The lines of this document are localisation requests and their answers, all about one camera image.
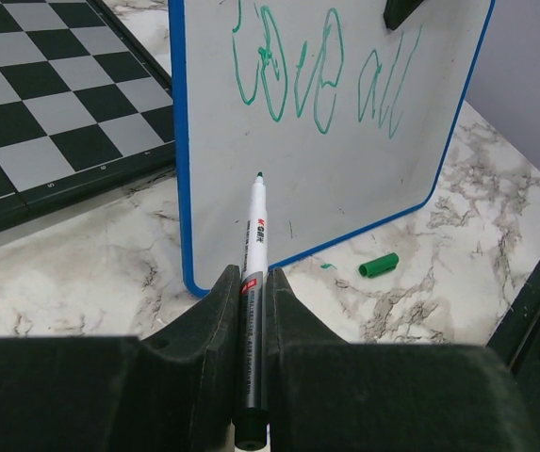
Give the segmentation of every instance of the white marble surface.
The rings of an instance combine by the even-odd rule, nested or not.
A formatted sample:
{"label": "white marble surface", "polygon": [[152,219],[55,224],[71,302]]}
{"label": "white marble surface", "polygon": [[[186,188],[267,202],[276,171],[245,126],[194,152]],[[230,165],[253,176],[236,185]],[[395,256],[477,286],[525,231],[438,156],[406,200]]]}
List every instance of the white marble surface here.
{"label": "white marble surface", "polygon": [[[108,3],[170,71],[167,6]],[[396,271],[356,273],[391,251]],[[540,172],[465,105],[423,209],[286,273],[349,341],[484,344],[539,258]],[[182,284],[171,173],[0,234],[0,335],[146,336],[195,301]]]}

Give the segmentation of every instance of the blue whiteboard frame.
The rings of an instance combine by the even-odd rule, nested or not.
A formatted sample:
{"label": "blue whiteboard frame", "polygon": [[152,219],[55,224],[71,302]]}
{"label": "blue whiteboard frame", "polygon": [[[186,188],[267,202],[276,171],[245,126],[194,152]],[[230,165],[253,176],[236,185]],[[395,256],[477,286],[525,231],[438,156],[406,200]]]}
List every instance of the blue whiteboard frame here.
{"label": "blue whiteboard frame", "polygon": [[[182,271],[184,274],[184,284],[186,288],[196,297],[204,297],[209,290],[203,289],[196,285],[194,281],[194,259],[193,259],[193,249],[192,249],[192,209],[191,209],[191,197],[190,197],[190,171],[189,171],[189,135],[188,135],[188,91],[186,90],[187,78],[186,78],[186,17],[184,12],[184,2],[186,0],[169,0],[169,38],[171,46],[171,57],[172,57],[172,91],[173,91],[173,123],[175,127],[175,161],[177,167],[177,191],[179,198],[179,227],[182,243]],[[460,109],[466,97],[466,90],[470,84],[470,79],[475,69],[475,63],[477,62],[477,57],[483,45],[483,39],[485,37],[485,32],[487,31],[487,26],[492,16],[494,10],[494,5],[496,0],[491,0],[489,5],[489,10],[487,11],[487,16],[485,17],[485,23],[483,24],[483,29],[481,35],[479,36],[479,41],[477,42],[477,49],[470,63],[470,68],[468,70],[468,76],[466,77],[465,86],[463,87],[460,102],[456,108],[456,114],[453,117],[450,133],[448,139],[446,140],[446,146],[441,155],[441,160],[439,161],[439,167],[437,168],[437,174],[435,175],[433,186],[427,198],[418,205],[410,207],[402,212],[399,212],[396,215],[391,217],[383,218],[380,221],[369,224],[363,228],[352,231],[348,234],[344,234],[340,237],[337,237],[333,240],[330,240],[316,247],[300,252],[292,257],[284,259],[276,264],[270,266],[270,269],[285,266],[291,264],[295,261],[302,259],[310,254],[324,250],[325,248],[332,247],[333,245],[348,240],[358,234],[364,233],[372,228],[376,228],[382,224],[385,224],[389,221],[392,221],[396,218],[403,217],[408,215],[421,207],[423,207],[429,199],[432,197],[437,187],[437,180],[439,179],[439,174],[441,174],[441,169],[443,167],[443,162],[446,159],[446,153],[448,152],[448,147],[450,146],[451,138],[456,127],[456,122],[458,122],[458,116],[460,114]]]}

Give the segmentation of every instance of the chessboard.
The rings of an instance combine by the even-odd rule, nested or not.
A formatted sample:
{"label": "chessboard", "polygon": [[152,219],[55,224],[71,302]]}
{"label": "chessboard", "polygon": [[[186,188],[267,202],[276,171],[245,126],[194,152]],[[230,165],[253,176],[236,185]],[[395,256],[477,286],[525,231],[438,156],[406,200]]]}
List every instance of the chessboard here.
{"label": "chessboard", "polygon": [[173,161],[171,79],[105,5],[0,1],[0,230]]}

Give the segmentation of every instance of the white marker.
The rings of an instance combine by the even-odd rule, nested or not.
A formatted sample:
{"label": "white marker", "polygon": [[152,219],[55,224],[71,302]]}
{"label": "white marker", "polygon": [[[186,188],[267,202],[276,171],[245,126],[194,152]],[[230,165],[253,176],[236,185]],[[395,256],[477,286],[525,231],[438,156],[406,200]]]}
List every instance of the white marker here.
{"label": "white marker", "polygon": [[234,425],[236,446],[258,450],[267,442],[268,404],[265,375],[268,278],[266,186],[259,172],[254,180],[244,246],[240,286],[239,362]]}

